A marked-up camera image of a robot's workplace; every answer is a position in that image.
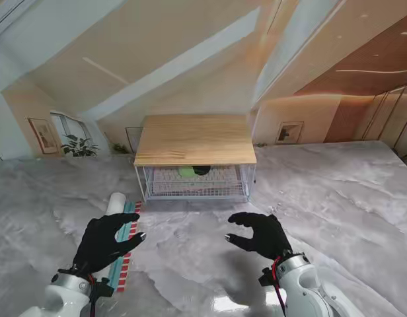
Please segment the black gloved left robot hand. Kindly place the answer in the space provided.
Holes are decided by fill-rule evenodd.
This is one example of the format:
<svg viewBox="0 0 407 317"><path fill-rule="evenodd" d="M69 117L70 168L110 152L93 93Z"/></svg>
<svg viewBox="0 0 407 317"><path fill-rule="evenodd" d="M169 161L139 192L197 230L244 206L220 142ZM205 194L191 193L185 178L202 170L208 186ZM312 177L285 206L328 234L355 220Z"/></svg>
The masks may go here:
<svg viewBox="0 0 407 317"><path fill-rule="evenodd" d="M124 225L139 218L137 213L117 213L91 219L73 259L74 272L86 276L101 271L140 245L146 237L143 232L123 242L115 238Z"/></svg>

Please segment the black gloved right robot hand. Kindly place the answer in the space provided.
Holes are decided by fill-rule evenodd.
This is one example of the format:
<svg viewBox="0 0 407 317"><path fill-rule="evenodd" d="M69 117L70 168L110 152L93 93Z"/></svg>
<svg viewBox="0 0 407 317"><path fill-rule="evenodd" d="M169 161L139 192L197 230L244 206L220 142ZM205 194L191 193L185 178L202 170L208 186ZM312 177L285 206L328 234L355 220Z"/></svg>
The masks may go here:
<svg viewBox="0 0 407 317"><path fill-rule="evenodd" d="M228 222L253 230L252 238L233 233L225 235L225 240L242 250L256 252L271 260L293 253L282 225L274 215L240 212L232 214Z"/></svg>

